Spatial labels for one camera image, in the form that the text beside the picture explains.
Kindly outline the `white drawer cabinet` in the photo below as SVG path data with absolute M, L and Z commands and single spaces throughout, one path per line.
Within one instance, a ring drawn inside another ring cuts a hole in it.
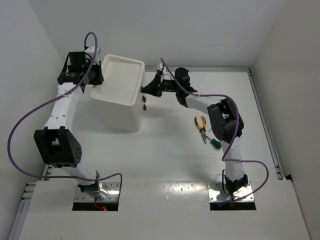
M 141 60 L 107 54 L 101 64 L 104 81 L 87 87 L 75 112 L 78 127 L 139 132 L 144 110 L 141 87 L 147 81 Z

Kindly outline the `yellow handled pliers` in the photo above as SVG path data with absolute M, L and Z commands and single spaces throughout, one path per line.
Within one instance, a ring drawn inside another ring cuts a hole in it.
M 200 135 L 204 144 L 206 145 L 207 144 L 207 133 L 206 133 L 207 122 L 203 115 L 200 118 L 202 120 L 202 124 L 199 123 L 197 116 L 194 117 L 194 123 L 198 131 L 200 132 Z

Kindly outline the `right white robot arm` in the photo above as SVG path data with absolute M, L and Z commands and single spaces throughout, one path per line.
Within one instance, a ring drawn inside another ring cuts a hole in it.
M 175 93 L 180 105 L 208 115 L 211 130 L 220 141 L 223 150 L 224 190 L 233 196 L 248 184 L 240 146 L 244 124 L 235 103 L 227 96 L 218 99 L 197 93 L 191 86 L 189 71 L 186 68 L 177 68 L 171 80 L 164 77 L 165 71 L 157 70 L 154 79 L 148 85 L 141 87 L 141 92 L 158 98 L 163 92 Z

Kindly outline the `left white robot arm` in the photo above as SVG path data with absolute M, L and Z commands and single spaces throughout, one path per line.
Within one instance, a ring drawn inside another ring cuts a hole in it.
M 59 98 L 43 129 L 34 132 L 34 140 L 45 164 L 75 177 L 80 191 L 94 200 L 104 201 L 108 189 L 99 181 L 99 173 L 82 159 L 83 150 L 72 134 L 73 119 L 86 85 L 103 83 L 101 49 L 86 46 L 83 51 L 69 52 L 57 78 Z

